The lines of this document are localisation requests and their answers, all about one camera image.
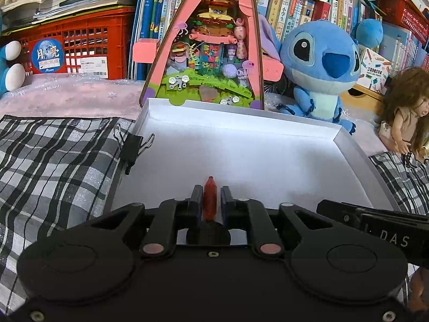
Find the plush toy eye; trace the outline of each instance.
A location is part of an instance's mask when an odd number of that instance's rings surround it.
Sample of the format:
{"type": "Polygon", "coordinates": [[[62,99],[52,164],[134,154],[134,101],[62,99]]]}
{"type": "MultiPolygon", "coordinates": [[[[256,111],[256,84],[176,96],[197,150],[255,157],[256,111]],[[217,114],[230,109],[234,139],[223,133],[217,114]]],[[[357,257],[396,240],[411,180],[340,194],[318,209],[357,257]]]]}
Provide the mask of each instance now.
{"type": "Polygon", "coordinates": [[[308,62],[310,60],[310,42],[301,38],[293,47],[293,53],[301,60],[308,62]]]}
{"type": "Polygon", "coordinates": [[[359,66],[360,66],[360,60],[359,60],[359,56],[357,55],[357,52],[354,52],[354,70],[353,72],[356,72],[359,70],[359,66]]]}

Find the plaid cloth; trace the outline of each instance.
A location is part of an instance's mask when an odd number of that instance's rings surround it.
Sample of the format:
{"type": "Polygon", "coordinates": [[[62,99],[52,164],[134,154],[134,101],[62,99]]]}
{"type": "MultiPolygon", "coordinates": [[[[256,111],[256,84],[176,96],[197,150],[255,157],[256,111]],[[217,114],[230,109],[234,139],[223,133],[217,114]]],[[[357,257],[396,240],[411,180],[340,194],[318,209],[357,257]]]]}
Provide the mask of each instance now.
{"type": "Polygon", "coordinates": [[[29,244],[103,212],[123,135],[121,118],[0,120],[0,309],[25,301],[16,263],[29,244]]]}
{"type": "MultiPolygon", "coordinates": [[[[402,212],[428,215],[428,159],[420,163],[412,153],[398,157],[390,151],[370,156],[369,159],[381,174],[402,212]]],[[[410,296],[410,279],[417,269],[418,266],[408,264],[408,277],[398,294],[398,299],[405,306],[410,296]]]]}

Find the black binder clip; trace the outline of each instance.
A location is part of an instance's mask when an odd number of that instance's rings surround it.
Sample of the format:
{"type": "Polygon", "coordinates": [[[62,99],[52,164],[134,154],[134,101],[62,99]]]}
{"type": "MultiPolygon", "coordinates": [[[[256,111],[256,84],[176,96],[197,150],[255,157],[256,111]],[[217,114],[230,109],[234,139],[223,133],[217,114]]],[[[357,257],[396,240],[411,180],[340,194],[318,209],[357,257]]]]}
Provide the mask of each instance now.
{"type": "Polygon", "coordinates": [[[124,136],[121,132],[121,126],[118,125],[118,131],[119,131],[119,137],[116,136],[116,129],[114,132],[114,137],[117,140],[119,146],[121,147],[122,143],[122,149],[121,153],[119,154],[119,158],[126,163],[125,167],[125,174],[129,175],[132,166],[136,164],[137,158],[145,151],[146,149],[149,149],[154,140],[155,140],[155,134],[152,133],[149,138],[142,143],[143,137],[142,136],[136,136],[134,134],[128,133],[127,137],[124,140],[124,136]]]}

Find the red basket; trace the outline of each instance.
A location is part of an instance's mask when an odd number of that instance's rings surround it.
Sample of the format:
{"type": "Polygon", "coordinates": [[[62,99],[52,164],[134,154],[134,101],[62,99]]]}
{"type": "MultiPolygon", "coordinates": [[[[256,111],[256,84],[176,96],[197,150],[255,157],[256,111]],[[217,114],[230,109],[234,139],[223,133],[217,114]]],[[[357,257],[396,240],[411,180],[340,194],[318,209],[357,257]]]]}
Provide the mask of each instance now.
{"type": "Polygon", "coordinates": [[[429,36],[428,20],[410,0],[378,0],[378,7],[386,14],[383,20],[414,33],[426,44],[429,36]]]}
{"type": "Polygon", "coordinates": [[[3,40],[20,41],[21,63],[27,75],[33,74],[29,42],[47,37],[62,37],[67,72],[79,73],[80,59],[107,57],[110,80],[126,78],[134,8],[117,8],[70,17],[12,32],[3,40]]]}

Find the doll hair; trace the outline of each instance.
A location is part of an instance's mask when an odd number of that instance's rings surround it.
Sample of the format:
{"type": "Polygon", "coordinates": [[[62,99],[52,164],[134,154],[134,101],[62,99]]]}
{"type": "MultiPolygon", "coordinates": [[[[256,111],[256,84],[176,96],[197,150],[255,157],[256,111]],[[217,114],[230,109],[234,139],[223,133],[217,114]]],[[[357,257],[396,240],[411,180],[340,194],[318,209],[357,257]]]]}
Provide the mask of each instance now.
{"type": "MultiPolygon", "coordinates": [[[[429,73],[422,68],[407,68],[396,73],[390,84],[390,92],[384,99],[380,121],[393,124],[396,109],[400,106],[415,109],[420,97],[429,98],[429,73]]],[[[429,115],[419,118],[411,149],[420,149],[429,129],[429,115]]]]}

